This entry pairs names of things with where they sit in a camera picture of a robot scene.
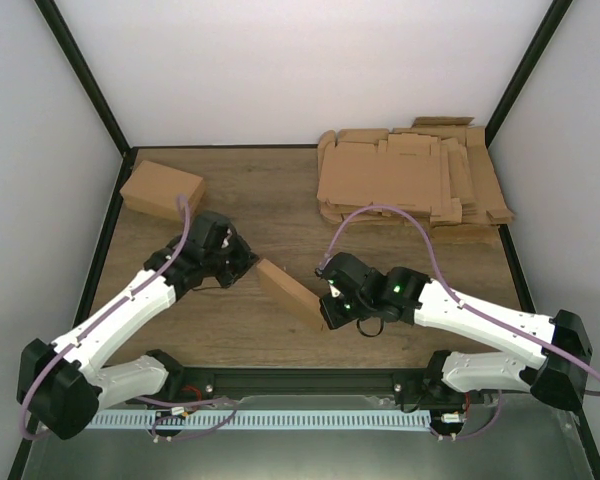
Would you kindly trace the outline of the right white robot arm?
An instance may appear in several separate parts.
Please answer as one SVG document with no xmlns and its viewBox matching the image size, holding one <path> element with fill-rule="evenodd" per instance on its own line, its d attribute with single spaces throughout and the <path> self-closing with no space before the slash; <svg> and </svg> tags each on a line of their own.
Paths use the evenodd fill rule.
<svg viewBox="0 0 600 480">
<path fill-rule="evenodd" d="M 424 378 L 427 396 L 445 403 L 458 392 L 528 392 L 557 409 L 578 411 L 593 348 L 581 318 L 520 312 L 456 291 L 428 275 L 395 267 L 386 273 L 338 253 L 316 270 L 329 286 L 320 312 L 329 329 L 376 318 L 451 332 L 491 347 L 466 354 L 437 351 Z"/>
</svg>

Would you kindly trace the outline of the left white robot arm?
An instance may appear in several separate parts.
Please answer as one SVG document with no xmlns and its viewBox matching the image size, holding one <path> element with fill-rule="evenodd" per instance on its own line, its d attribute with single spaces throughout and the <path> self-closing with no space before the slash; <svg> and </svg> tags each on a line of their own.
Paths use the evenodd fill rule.
<svg viewBox="0 0 600 480">
<path fill-rule="evenodd" d="M 204 211 L 186 220 L 181 235 L 155 251 L 132 281 L 95 314 L 46 343 L 34 339 L 20 356 L 16 399 L 66 440 L 97 413 L 137 397 L 176 402 L 184 392 L 181 365 L 150 351 L 108 366 L 112 355 L 151 319 L 172 307 L 207 278 L 228 289 L 258 261 L 224 215 Z"/>
</svg>

